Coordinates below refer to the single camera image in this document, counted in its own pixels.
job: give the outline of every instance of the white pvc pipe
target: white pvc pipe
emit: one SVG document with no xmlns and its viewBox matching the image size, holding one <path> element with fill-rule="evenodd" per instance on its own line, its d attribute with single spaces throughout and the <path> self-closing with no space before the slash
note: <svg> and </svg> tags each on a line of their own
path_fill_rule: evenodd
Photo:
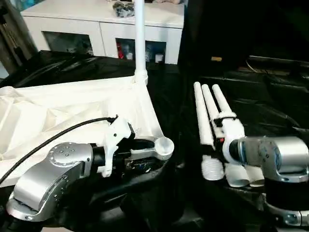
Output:
<svg viewBox="0 0 309 232">
<path fill-rule="evenodd" d="M 135 79 L 148 81 L 145 60 L 145 15 L 144 0 L 135 0 Z"/>
<path fill-rule="evenodd" d="M 218 102 L 218 105 L 221 109 L 222 112 L 232 112 L 230 106 L 228 105 L 226 99 L 225 99 L 225 96 L 223 95 L 220 87 L 218 85 L 213 85 L 212 86 L 212 90 L 213 90 L 213 93 L 216 97 L 216 100 Z"/>
<path fill-rule="evenodd" d="M 208 119 L 201 84 L 199 82 L 195 82 L 193 86 L 194 86 L 195 103 L 197 107 L 197 122 L 198 122 L 200 143 L 202 145 L 211 145 L 213 147 L 211 125 Z"/>
<path fill-rule="evenodd" d="M 215 134 L 217 139 L 224 138 L 224 134 L 222 132 L 222 129 L 217 127 L 217 125 L 214 123 L 214 120 L 216 118 L 218 118 L 218 116 L 219 116 L 219 111 L 218 111 L 218 108 L 216 106 L 216 103 L 214 102 L 214 99 L 212 97 L 212 94 L 211 94 L 211 91 L 210 91 L 208 85 L 206 85 L 206 84 L 202 85 L 202 91 L 203 91 L 203 95 L 204 95 L 204 100 L 206 102 L 207 111 L 208 111 L 209 116 L 211 118 L 211 124 L 212 124 L 214 134 Z"/>
<path fill-rule="evenodd" d="M 211 95 L 211 91 L 208 85 L 202 85 L 202 91 L 204 95 L 204 100 L 206 102 L 207 110 L 211 120 L 214 120 L 218 117 L 219 111 L 217 109 L 216 103 Z"/>
</svg>

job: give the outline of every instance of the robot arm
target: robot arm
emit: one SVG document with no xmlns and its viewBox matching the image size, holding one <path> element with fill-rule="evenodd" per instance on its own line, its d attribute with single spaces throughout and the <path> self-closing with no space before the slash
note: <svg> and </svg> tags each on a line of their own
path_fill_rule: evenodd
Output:
<svg viewBox="0 0 309 232">
<path fill-rule="evenodd" d="M 276 224 L 309 226 L 307 145 L 297 137 L 246 137 L 241 121 L 232 112 L 218 85 L 212 90 L 221 111 L 207 85 L 195 83 L 194 87 L 197 108 L 200 105 L 197 99 L 201 98 L 197 97 L 198 92 L 204 95 L 217 142 L 211 144 L 212 147 L 222 148 L 227 162 L 261 167 L 265 177 L 265 209 L 274 216 Z M 207 127 L 199 126 L 200 134 L 212 137 L 212 131 L 203 128 Z"/>
<path fill-rule="evenodd" d="M 8 214 L 32 222 L 51 218 L 66 188 L 76 180 L 93 172 L 101 172 L 103 177 L 111 175 L 118 148 L 117 159 L 126 161 L 128 170 L 132 170 L 135 160 L 148 157 L 168 160 L 174 150 L 173 142 L 166 137 L 133 138 L 132 127 L 118 117 L 109 126 L 101 147 L 76 143 L 54 146 L 42 162 L 20 177 L 7 203 Z"/>
</svg>

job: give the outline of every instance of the black fabric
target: black fabric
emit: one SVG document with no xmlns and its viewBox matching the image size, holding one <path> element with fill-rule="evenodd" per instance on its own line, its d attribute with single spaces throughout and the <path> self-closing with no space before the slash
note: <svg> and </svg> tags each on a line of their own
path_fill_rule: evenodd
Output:
<svg viewBox="0 0 309 232">
<path fill-rule="evenodd" d="M 307 183 L 283 183 L 265 179 L 266 200 L 269 204 L 293 211 L 308 210 L 309 186 Z"/>
<path fill-rule="evenodd" d="M 129 76 L 133 75 L 134 68 L 132 61 L 44 51 L 0 83 L 0 87 L 28 87 Z M 149 208 L 140 211 L 144 213 L 143 217 L 147 217 L 147 214 L 152 217 L 149 224 L 156 228 L 162 227 L 159 221 L 166 215 L 177 218 L 176 215 L 182 211 L 183 196 L 202 216 L 204 223 L 201 225 L 205 225 L 205 228 L 217 231 L 234 228 L 241 231 L 245 230 L 245 224 L 265 223 L 267 218 L 260 211 L 262 208 L 259 208 L 263 188 L 233 189 L 228 187 L 225 180 L 210 182 L 203 179 L 200 167 L 202 155 L 217 156 L 219 152 L 211 153 L 208 147 L 199 144 L 193 83 L 200 81 L 209 86 L 219 84 L 230 107 L 244 124 L 246 135 L 296 135 L 309 145 L 308 80 L 252 72 L 226 72 L 219 77 L 204 77 L 182 66 L 178 68 L 154 63 L 147 63 L 147 70 L 147 88 L 157 118 L 163 133 L 174 141 L 175 153 L 168 163 L 173 168 L 166 169 L 168 178 L 164 179 L 160 190 L 152 192 L 153 197 L 135 196 L 129 205 L 141 207 L 144 204 L 141 202 L 147 201 L 145 206 L 150 207 L 150 204 L 157 209 L 155 212 L 161 213 L 159 217 L 149 216 L 154 213 Z M 140 188 L 138 183 L 147 178 L 130 180 L 125 185 L 135 186 L 131 191 L 137 194 Z M 110 192 L 102 189 L 112 185 L 108 181 L 96 185 L 93 205 L 99 205 L 100 197 L 105 199 L 108 196 Z"/>
</svg>

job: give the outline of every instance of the white cabinet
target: white cabinet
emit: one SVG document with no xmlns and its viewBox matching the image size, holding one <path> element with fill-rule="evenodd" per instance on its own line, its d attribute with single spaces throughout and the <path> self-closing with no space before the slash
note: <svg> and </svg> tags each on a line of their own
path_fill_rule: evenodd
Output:
<svg viewBox="0 0 309 232">
<path fill-rule="evenodd" d="M 38 50 L 134 59 L 135 17 L 116 17 L 106 0 L 45 0 L 22 12 Z M 177 64 L 183 4 L 146 3 L 146 60 Z"/>
</svg>

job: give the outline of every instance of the white shelf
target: white shelf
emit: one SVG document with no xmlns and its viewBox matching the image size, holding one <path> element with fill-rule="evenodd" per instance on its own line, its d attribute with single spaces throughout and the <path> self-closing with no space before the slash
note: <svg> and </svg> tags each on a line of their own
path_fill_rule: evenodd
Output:
<svg viewBox="0 0 309 232">
<path fill-rule="evenodd" d="M 24 10 L 22 16 L 63 18 L 120 24 L 135 24 L 135 17 L 119 18 L 106 0 L 45 0 Z M 146 3 L 145 25 L 183 28 L 184 5 L 170 2 Z"/>
</svg>

